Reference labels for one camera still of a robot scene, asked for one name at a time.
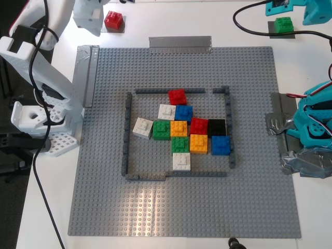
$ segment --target red lego brick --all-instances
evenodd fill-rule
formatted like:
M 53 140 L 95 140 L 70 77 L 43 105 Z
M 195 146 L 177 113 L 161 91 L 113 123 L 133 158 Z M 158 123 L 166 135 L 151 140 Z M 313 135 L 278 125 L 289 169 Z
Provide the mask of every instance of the red lego brick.
M 171 105 L 187 105 L 187 99 L 184 89 L 173 90 L 168 92 Z
M 208 134 L 208 123 L 207 119 L 192 118 L 190 125 L 190 135 L 207 135 Z
M 123 22 L 122 14 L 109 11 L 104 20 L 105 26 L 118 30 Z

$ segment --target orange lego brick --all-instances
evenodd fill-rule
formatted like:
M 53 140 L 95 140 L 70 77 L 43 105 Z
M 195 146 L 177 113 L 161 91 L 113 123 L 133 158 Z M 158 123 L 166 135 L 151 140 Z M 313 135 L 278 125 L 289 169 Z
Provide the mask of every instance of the orange lego brick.
M 208 135 L 190 135 L 190 153 L 208 153 Z
M 171 137 L 188 136 L 187 121 L 171 121 Z

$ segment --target green lego brick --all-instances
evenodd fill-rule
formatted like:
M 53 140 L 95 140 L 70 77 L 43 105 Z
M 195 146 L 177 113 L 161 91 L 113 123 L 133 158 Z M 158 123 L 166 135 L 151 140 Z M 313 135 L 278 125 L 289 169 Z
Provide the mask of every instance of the green lego brick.
M 189 153 L 189 137 L 172 137 L 172 154 L 173 153 Z
M 169 121 L 154 121 L 154 140 L 169 140 L 171 124 Z
M 277 33 L 286 33 L 294 31 L 294 26 L 290 17 L 277 18 L 274 22 Z

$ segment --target white table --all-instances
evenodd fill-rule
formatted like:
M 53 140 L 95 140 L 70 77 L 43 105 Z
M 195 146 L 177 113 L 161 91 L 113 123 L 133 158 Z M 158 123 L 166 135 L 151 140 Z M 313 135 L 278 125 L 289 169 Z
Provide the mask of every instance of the white table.
M 127 16 L 125 33 L 94 37 L 85 30 L 79 30 L 71 19 L 54 50 L 52 65 L 72 80 L 79 45 L 141 48 L 149 47 L 150 36 L 211 35 L 213 47 L 272 46 L 281 93 L 303 93 L 328 79 L 331 51 L 327 40 L 312 35 L 299 35 L 296 40 L 285 40 L 246 34 L 233 24 L 232 15 L 247 4 L 108 4 L 105 12 L 114 10 Z M 304 8 L 295 9 L 292 13 L 280 16 L 291 16 L 295 28 L 303 30 Z M 245 27 L 267 31 L 267 21 L 275 17 L 265 17 L 265 8 L 260 6 L 240 14 L 238 19 Z M 332 34 L 331 24 L 306 28 Z M 78 148 L 52 160 L 46 156 L 40 156 L 37 160 L 39 177 L 66 248 L 228 248 L 228 239 L 216 238 L 69 237 L 67 230 L 77 158 Z M 331 248 L 332 178 L 300 178 L 299 174 L 295 174 L 293 179 L 302 238 L 240 239 L 248 249 Z M 17 249 L 23 248 L 60 248 L 33 174 L 30 175 L 27 188 L 17 244 Z

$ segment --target white lego brick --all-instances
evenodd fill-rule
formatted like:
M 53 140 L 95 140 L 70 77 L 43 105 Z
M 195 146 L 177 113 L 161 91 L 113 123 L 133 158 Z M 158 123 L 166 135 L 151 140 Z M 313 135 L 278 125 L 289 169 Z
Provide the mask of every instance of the white lego brick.
M 158 120 L 174 120 L 175 118 L 175 105 L 160 105 L 159 107 L 159 114 L 158 114 Z
M 173 153 L 173 171 L 190 171 L 190 153 Z
M 153 121 L 144 118 L 138 118 L 133 129 L 133 134 L 143 139 L 150 139 L 153 124 Z

